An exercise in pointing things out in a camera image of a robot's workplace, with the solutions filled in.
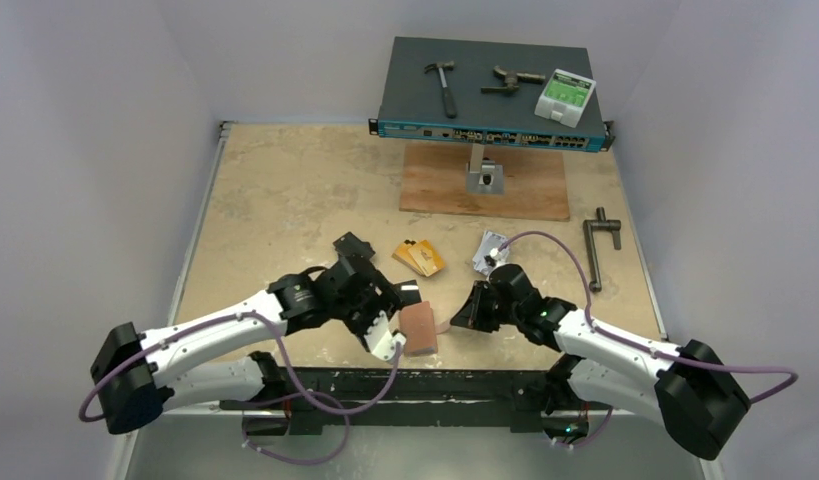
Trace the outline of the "pink leather card holder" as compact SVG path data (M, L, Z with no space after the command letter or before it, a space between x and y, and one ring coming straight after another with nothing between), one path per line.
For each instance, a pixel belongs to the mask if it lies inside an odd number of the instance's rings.
M408 358L435 355L438 337L451 328L449 322L437 322L429 301L404 307L399 313L398 330L406 337L402 355Z

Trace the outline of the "single black card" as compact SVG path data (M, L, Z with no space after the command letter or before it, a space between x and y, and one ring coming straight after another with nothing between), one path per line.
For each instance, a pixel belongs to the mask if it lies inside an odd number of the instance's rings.
M395 285L404 306L423 302L420 287L416 280L408 280Z

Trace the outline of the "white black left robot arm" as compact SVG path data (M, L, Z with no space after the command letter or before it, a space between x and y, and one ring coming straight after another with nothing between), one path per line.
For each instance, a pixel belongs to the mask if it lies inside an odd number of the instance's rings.
M230 400L272 408L283 395L279 377L259 371L253 358L227 367L215 359L338 320L367 353L395 365L406 337L392 331L389 321L405 305L398 285L368 259L351 255L330 267L284 275L237 304L186 323L144 332L131 322L118 325L90 367L94 386L78 417L102 421L119 435L196 403Z

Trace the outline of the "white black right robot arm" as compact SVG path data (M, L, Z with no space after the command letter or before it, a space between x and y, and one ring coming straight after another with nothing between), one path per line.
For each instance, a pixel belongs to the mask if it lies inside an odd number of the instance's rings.
M751 407L709 345L648 340L598 321L569 301L542 295L516 264L475 282L449 323L486 333L515 327L531 343L560 353L546 381L554 404L580 399L631 412L704 460L720 455Z

